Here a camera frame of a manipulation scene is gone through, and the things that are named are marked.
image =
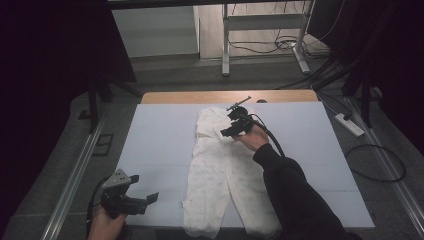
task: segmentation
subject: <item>black jacket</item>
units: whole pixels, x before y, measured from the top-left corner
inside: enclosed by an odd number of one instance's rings
[[[280,157],[270,144],[260,147],[253,160],[264,169],[265,186],[283,228],[281,239],[360,239],[346,233],[324,199],[307,183],[296,161]]]

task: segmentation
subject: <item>dark background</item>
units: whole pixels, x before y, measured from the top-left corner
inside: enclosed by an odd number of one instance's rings
[[[330,8],[341,3],[327,2]],[[339,54],[345,64],[358,56],[387,1],[347,2],[343,19],[324,39],[335,49],[350,43]],[[3,234],[62,133],[70,102],[87,91],[87,80],[102,79],[103,74],[116,80],[135,78],[110,11],[57,0],[0,4]],[[422,1],[402,1],[368,59],[368,71],[383,92],[381,107],[424,153],[422,12]],[[315,20],[321,23],[315,29],[311,20],[311,34],[319,38],[328,31],[337,15],[327,17]]]

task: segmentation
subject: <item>power strip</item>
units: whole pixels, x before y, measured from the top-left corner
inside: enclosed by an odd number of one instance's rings
[[[344,114],[339,113],[334,117],[341,125],[343,125],[349,132],[351,132],[355,137],[359,137],[364,134],[364,131],[359,128],[354,122],[350,119],[344,120]]]

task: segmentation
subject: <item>white board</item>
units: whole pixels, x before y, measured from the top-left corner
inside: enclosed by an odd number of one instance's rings
[[[197,112],[229,104],[140,104],[117,168],[140,175],[127,195],[159,199],[145,215],[129,216],[130,225],[181,227],[182,200],[195,144]],[[285,155],[295,159],[311,186],[326,200],[346,228],[374,227],[334,130],[320,102],[244,104],[254,109],[279,141]],[[222,227],[243,227],[230,202]]]

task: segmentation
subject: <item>person's hand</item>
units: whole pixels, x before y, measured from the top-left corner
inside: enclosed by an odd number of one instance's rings
[[[126,217],[127,215],[120,214],[113,219],[102,206],[99,206],[91,223],[88,240],[115,240],[122,230]]]
[[[268,134],[260,127],[253,125],[245,135],[232,136],[235,141],[242,142],[247,148],[256,152],[262,145],[269,143]]]

